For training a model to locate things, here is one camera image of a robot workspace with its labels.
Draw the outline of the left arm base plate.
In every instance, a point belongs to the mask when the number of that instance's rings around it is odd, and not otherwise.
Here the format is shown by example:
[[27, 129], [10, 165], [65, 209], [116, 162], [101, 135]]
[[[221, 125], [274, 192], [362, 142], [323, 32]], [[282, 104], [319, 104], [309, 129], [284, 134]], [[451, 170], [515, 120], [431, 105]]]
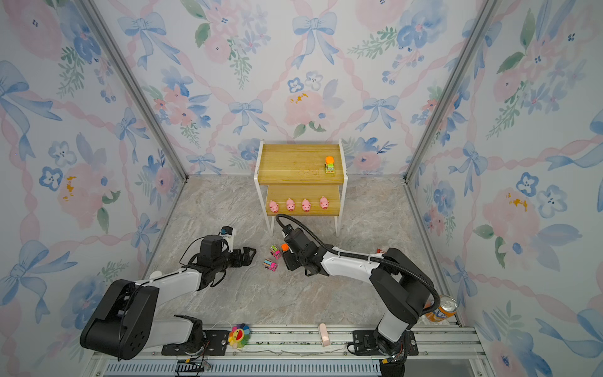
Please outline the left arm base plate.
[[193, 334], [187, 342], [163, 346], [163, 356], [224, 356], [228, 342], [228, 330], [203, 330]]

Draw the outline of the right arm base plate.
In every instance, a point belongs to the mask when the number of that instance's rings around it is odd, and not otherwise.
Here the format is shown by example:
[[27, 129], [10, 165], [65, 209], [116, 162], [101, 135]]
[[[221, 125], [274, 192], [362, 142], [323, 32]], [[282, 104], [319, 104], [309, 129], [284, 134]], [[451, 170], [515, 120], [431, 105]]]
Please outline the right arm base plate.
[[349, 350], [357, 356], [402, 356], [405, 347], [408, 347], [409, 356], [419, 355], [415, 334], [412, 331], [404, 331], [395, 342], [389, 341], [376, 330], [356, 330], [352, 332], [352, 336]]

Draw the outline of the pink green toy truck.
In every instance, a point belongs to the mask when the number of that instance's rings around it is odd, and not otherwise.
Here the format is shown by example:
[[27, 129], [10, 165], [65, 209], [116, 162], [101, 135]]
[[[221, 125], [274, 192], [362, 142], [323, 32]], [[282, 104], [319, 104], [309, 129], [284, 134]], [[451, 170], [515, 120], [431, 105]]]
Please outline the pink green toy truck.
[[270, 246], [270, 254], [275, 259], [280, 259], [282, 257], [282, 251], [281, 251], [281, 249], [277, 245], [274, 245], [274, 244]]

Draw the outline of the pink pig toy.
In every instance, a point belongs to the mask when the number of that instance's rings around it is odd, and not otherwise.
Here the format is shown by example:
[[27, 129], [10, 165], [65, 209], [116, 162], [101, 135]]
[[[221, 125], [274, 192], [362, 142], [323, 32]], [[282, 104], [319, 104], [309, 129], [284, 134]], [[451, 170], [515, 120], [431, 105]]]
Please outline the pink pig toy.
[[311, 203], [309, 202], [308, 199], [304, 199], [301, 203], [301, 208], [304, 212], [310, 212], [311, 211]]
[[322, 210], [327, 210], [330, 207], [330, 201], [326, 196], [322, 196], [319, 201], [320, 208]]
[[274, 214], [277, 214], [277, 213], [279, 213], [279, 212], [280, 212], [280, 206], [279, 206], [279, 204], [278, 204], [276, 201], [274, 201], [274, 200], [271, 200], [271, 201], [269, 202], [269, 209], [270, 209], [270, 211], [271, 211], [272, 213], [274, 213]]
[[288, 211], [294, 211], [296, 207], [295, 201], [292, 198], [287, 199], [286, 208]]

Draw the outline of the orange yellow toy truck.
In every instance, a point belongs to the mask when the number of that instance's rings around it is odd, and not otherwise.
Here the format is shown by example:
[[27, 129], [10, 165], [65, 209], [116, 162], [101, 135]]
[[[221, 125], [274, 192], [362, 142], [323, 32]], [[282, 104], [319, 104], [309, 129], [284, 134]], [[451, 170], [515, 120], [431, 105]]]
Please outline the orange yellow toy truck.
[[324, 170], [325, 170], [326, 174], [334, 174], [335, 173], [334, 157], [327, 156], [325, 158]]

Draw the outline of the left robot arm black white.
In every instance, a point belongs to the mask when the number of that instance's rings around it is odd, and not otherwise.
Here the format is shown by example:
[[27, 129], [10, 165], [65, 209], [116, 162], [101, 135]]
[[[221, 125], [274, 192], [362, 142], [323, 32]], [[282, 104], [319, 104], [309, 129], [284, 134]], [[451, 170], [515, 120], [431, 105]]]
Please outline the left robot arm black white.
[[83, 328], [79, 345], [126, 361], [149, 347], [174, 347], [189, 355], [203, 352], [208, 342], [202, 320], [187, 315], [160, 320], [155, 318], [157, 308], [219, 285], [228, 270], [251, 265], [257, 251], [234, 248], [232, 229], [196, 243], [199, 251], [172, 273], [113, 282]]

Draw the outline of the pink teal toy truck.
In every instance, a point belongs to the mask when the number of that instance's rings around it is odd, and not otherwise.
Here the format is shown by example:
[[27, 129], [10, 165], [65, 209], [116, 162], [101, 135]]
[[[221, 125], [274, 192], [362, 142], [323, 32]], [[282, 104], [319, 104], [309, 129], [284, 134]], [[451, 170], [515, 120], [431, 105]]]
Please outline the pink teal toy truck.
[[278, 264], [275, 261], [273, 261], [272, 259], [265, 259], [263, 261], [263, 265], [265, 268], [267, 268], [267, 270], [273, 271], [273, 272], [275, 272], [278, 267]]

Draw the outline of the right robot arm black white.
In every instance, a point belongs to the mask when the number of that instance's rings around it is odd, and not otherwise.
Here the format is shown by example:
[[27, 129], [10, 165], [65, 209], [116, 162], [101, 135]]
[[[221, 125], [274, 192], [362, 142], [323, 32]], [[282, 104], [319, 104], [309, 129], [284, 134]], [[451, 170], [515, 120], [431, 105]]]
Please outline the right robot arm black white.
[[276, 224], [289, 246], [284, 252], [288, 270], [302, 268], [306, 276], [343, 276], [372, 285], [386, 307], [374, 333], [380, 353], [393, 356], [407, 351], [419, 318], [440, 307], [433, 281], [397, 248], [378, 254], [355, 253], [323, 242], [290, 215], [277, 215]]

